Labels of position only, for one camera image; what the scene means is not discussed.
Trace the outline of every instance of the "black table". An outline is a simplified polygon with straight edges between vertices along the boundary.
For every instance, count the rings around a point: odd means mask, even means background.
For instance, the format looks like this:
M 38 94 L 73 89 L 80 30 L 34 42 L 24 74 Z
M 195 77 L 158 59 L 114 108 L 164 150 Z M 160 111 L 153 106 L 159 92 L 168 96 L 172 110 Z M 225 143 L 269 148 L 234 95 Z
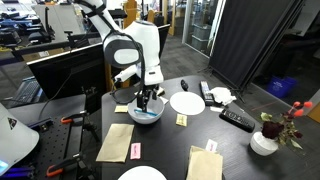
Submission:
M 36 169 L 39 170 L 39 174 L 37 176 L 37 179 L 45 179 L 45 171 L 48 168 L 46 163 L 51 163 L 51 165 L 54 165 L 56 163 L 61 162 L 64 158 L 71 157 L 72 155 L 79 153 L 80 146 L 81 146 L 81 138 L 82 138 L 82 126 L 71 126 L 68 125 L 62 125 L 60 123 L 60 119 L 62 117 L 66 117 L 72 114 L 79 113 L 80 111 L 83 111 L 85 109 L 85 95 L 77 95 L 62 99 L 57 99 L 50 101 L 47 106 L 43 109 L 41 116 L 40 112 L 44 106 L 45 103 L 39 103 L 39 104 L 32 104 L 27 106 L 21 106 L 17 108 L 9 109 L 9 111 L 12 113 L 13 116 L 15 116 L 19 121 L 23 122 L 24 124 L 32 124 L 37 122 L 38 120 L 46 119 L 51 117 L 54 121 L 54 125 L 50 126 L 52 130 L 58 129 L 60 132 L 57 132 L 60 135 L 61 142 L 67 142 L 67 144 L 63 144 L 59 142 L 59 139 L 57 142 L 54 138 L 51 138 L 50 140 L 42 139 L 40 134 L 40 140 L 41 142 L 41 154 L 42 151 L 49 148 L 54 148 L 54 152 L 59 153 L 59 148 L 61 146 L 64 149 L 64 157 L 57 157 L 56 154 L 46 154 L 46 158 L 44 160 L 41 159 L 41 157 L 35 157 L 37 160 L 41 160 L 43 164 L 39 163 L 36 166 Z M 77 165 L 71 165 L 67 168 L 65 168 L 65 171 L 62 175 L 52 177 L 50 179 L 76 179 L 77 177 Z
M 205 78 L 186 76 L 162 83 L 164 98 L 169 100 L 174 93 L 183 91 L 181 79 L 188 83 L 190 92 L 200 95 L 199 82 Z M 205 148 L 208 139 L 218 143 L 217 151 L 223 156 L 223 174 L 227 180 L 315 179 L 305 173 L 308 167 L 289 148 L 283 147 L 267 157 L 256 154 L 249 146 L 253 133 L 225 122 L 209 107 L 199 115 L 188 116 L 188 126 L 182 127 L 175 124 L 177 112 L 170 102 L 166 104 L 162 117 L 151 125 L 137 124 L 127 113 L 114 113 L 115 106 L 109 94 L 102 97 L 102 137 L 105 138 L 112 123 L 134 124 L 131 143 L 141 142 L 142 158 L 130 160 L 128 155 L 124 164 L 103 163 L 102 179 L 118 179 L 127 170 L 140 165 L 158 169 L 168 180 L 186 179 L 190 147 Z M 243 113 L 235 103 L 229 104 L 228 108 L 255 121 L 255 131 L 261 130 L 261 124 Z

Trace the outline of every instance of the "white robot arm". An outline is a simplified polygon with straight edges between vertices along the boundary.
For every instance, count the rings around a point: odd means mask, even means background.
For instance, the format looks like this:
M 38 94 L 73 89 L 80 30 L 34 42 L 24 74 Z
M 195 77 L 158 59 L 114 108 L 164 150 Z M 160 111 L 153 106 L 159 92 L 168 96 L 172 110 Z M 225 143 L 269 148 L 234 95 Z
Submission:
M 75 3 L 99 31 L 106 63 L 117 68 L 129 66 L 115 80 L 123 82 L 134 74 L 141 78 L 137 106 L 146 111 L 151 91 L 163 82 L 158 28 L 146 21 L 134 21 L 120 29 L 101 0 L 75 0 Z

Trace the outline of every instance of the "flower vase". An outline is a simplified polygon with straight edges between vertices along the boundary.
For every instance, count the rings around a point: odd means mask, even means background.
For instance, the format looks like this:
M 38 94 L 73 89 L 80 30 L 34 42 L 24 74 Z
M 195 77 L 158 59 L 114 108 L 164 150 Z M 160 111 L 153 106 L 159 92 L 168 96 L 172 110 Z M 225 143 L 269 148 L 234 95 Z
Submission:
M 264 137 L 261 132 L 253 134 L 250 146 L 254 152 L 261 156 L 268 156 L 278 149 L 278 143 L 273 139 Z

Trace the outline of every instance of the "floor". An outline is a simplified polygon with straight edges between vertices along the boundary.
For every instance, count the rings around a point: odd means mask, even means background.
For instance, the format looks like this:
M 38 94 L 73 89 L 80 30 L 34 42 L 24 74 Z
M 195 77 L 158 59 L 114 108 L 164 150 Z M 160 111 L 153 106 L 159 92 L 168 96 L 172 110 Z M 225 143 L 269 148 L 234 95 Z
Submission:
M 165 79 L 186 75 L 202 75 L 208 81 L 211 88 L 226 87 L 222 80 L 213 76 L 211 72 L 206 71 L 208 63 L 209 59 L 207 57 L 199 54 L 186 45 L 182 45 L 181 39 L 168 35 L 161 57 L 161 68 Z M 4 66 L 3 68 L 17 84 L 20 83 L 22 78 L 32 75 L 31 72 L 29 72 L 28 67 L 23 63 L 12 64 Z M 12 93 L 15 90 L 6 78 L 3 77 L 2 73 L 0 74 L 0 84 L 0 98 L 3 99 L 12 96 Z M 242 98 L 245 103 L 240 100 L 236 100 L 235 103 L 239 105 L 244 113 L 250 114 L 257 120 L 259 120 L 261 112 L 276 115 L 287 111 L 290 108 L 288 104 L 275 98 L 254 84 L 250 84 L 247 87 Z M 100 139 L 102 139 L 101 110 L 91 114 L 90 120 L 97 126 L 96 131 L 99 134 Z M 320 139 L 320 134 L 318 133 L 320 124 L 308 117 L 302 117 L 299 118 L 299 121 L 296 121 L 296 127 L 304 135 L 303 141 L 299 141 L 305 151 L 302 159 L 306 161 L 306 165 L 314 169 L 315 176 L 320 179 L 320 143 L 318 143 L 318 140 Z M 101 142 L 95 142 L 90 132 L 84 131 L 82 151 L 86 154 L 85 162 L 92 167 L 97 179 L 101 179 L 101 164 L 95 162 L 100 147 Z

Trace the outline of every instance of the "white plate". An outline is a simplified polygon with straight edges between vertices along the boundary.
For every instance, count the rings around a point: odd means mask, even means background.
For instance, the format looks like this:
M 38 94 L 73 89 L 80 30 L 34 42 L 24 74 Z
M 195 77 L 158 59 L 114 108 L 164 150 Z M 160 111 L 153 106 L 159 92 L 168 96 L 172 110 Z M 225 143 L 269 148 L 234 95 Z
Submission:
M 180 114 L 197 115 L 200 114 L 205 104 L 203 99 L 192 92 L 178 92 L 170 98 L 171 107 Z
M 153 167 L 138 166 L 125 172 L 119 180 L 166 180 L 163 174 Z

